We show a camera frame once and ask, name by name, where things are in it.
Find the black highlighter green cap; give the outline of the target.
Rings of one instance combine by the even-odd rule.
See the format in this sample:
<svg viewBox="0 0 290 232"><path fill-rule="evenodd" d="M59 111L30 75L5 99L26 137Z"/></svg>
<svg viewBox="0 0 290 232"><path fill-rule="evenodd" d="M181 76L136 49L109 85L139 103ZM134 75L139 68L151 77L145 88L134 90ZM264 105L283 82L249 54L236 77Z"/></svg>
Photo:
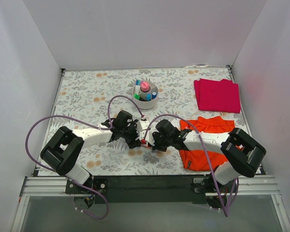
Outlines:
<svg viewBox="0 0 290 232"><path fill-rule="evenodd" d="M133 96L134 96L135 99L137 99L139 101L142 101L142 102L145 102L145 100L142 97L140 97L140 95L134 94Z"/></svg>

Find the black highlighter blue cap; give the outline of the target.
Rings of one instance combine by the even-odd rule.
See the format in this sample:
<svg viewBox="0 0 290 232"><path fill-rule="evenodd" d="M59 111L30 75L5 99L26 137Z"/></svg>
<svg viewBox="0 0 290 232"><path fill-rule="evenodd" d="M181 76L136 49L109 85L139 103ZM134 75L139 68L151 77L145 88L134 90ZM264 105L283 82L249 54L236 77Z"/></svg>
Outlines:
<svg viewBox="0 0 290 232"><path fill-rule="evenodd" d="M151 100L151 94L147 94L146 101L150 101L150 100Z"/></svg>

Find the white round desk organizer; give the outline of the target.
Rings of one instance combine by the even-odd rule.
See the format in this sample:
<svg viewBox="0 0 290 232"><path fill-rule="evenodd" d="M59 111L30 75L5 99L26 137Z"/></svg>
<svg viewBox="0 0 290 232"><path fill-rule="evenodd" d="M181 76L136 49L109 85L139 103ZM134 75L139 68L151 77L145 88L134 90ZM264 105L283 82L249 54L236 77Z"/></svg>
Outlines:
<svg viewBox="0 0 290 232"><path fill-rule="evenodd" d="M153 100L151 99L150 101L146 101L147 94L144 94L144 93L141 93L141 92L140 92L139 95L145 101L139 101L139 100L135 99L133 95L135 94L134 91L135 91L135 86L136 85L133 86L132 91L131 91L131 93L132 93L132 100L136 103L136 105L140 109L151 109L151 108L153 108L157 104L158 99L159 99L159 90L158 90L158 87L154 83L152 83L152 82L148 82L148 83L150 84L150 87L151 87L151 90L150 90L150 92L148 94L152 94L152 92L157 92L157 97L155 99L153 99Z"/></svg>

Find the white marker teal cap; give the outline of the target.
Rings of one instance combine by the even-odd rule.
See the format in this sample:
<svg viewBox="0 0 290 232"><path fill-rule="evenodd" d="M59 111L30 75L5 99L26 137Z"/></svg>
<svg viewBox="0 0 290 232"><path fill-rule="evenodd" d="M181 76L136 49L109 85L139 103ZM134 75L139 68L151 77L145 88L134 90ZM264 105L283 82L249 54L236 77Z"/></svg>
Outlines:
<svg viewBox="0 0 290 232"><path fill-rule="evenodd" d="M140 85L136 85L136 86L135 86L135 91L134 91L134 93L137 94L137 95L140 94L140 88L141 88Z"/></svg>

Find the blue capped small jar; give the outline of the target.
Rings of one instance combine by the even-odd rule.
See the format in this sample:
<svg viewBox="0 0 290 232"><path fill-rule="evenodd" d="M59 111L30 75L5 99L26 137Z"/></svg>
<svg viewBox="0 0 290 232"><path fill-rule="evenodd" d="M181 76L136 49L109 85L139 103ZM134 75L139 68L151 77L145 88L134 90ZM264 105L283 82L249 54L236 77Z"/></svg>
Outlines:
<svg viewBox="0 0 290 232"><path fill-rule="evenodd" d="M152 92L152 94L151 94L151 99L153 100L153 99L155 99L157 97L157 92Z"/></svg>

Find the pink capped glue bottle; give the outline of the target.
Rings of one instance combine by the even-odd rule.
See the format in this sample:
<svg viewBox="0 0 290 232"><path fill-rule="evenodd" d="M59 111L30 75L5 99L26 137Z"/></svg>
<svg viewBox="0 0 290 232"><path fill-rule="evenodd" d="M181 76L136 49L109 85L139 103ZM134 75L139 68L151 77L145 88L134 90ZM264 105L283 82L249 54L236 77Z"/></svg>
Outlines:
<svg viewBox="0 0 290 232"><path fill-rule="evenodd" d="M142 82L140 85L140 92L148 94L151 90L150 84L148 82Z"/></svg>

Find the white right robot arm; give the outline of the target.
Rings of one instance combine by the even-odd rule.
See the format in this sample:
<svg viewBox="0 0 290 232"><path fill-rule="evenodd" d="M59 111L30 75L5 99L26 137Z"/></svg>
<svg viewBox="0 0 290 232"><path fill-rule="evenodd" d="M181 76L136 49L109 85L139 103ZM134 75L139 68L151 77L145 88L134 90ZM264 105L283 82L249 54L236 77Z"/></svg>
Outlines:
<svg viewBox="0 0 290 232"><path fill-rule="evenodd" d="M183 167L191 171L211 171L207 184L214 192L238 178L255 176L266 149L232 120L221 117L180 121L180 128L163 119L152 134L154 150L179 150Z"/></svg>

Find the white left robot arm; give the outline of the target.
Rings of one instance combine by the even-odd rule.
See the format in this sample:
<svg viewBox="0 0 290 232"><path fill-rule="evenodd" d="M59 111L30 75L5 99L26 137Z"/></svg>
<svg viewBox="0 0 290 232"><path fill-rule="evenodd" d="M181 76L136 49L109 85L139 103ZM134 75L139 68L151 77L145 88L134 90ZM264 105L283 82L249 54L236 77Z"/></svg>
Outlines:
<svg viewBox="0 0 290 232"><path fill-rule="evenodd" d="M93 181L91 174L77 161L81 150L120 138L125 140L130 149L140 147L140 123L140 120L134 120L130 113L122 110L116 118L95 128L71 130L62 126L42 149L40 157L58 175L74 180L82 193L89 193L93 189Z"/></svg>

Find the orange folded shorts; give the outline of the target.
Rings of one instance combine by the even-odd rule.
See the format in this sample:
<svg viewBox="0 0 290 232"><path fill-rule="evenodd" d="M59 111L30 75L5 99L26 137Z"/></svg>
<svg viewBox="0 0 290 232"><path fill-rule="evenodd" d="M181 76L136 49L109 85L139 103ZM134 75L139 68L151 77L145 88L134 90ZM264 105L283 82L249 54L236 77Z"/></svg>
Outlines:
<svg viewBox="0 0 290 232"><path fill-rule="evenodd" d="M220 116L208 119L200 116L197 120L190 120L189 122L194 125L199 132L206 133L231 132L235 128L233 120L224 120ZM210 171L204 150L180 150L179 155L185 169L197 172ZM227 158L223 154L217 152L209 151L208 156L213 168L216 168L227 161Z"/></svg>

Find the magenta folded cloth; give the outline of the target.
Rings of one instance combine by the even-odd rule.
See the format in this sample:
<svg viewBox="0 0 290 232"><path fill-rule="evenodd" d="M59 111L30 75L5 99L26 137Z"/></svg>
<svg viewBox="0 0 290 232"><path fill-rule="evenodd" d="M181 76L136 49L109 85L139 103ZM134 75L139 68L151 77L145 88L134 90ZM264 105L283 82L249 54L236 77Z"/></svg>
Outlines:
<svg viewBox="0 0 290 232"><path fill-rule="evenodd" d="M238 84L231 80L200 79L194 81L197 106L202 111L240 113Z"/></svg>

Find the aluminium frame rail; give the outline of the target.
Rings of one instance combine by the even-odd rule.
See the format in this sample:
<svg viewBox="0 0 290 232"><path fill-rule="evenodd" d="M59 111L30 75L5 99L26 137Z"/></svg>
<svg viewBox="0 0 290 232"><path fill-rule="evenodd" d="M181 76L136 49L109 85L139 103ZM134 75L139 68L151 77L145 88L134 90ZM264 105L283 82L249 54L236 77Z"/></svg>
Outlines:
<svg viewBox="0 0 290 232"><path fill-rule="evenodd" d="M272 175L239 179L229 215L199 193L200 175L97 176L109 202L102 220L77 211L85 194L58 176L27 177L12 225L14 232L290 232L280 189Z"/></svg>

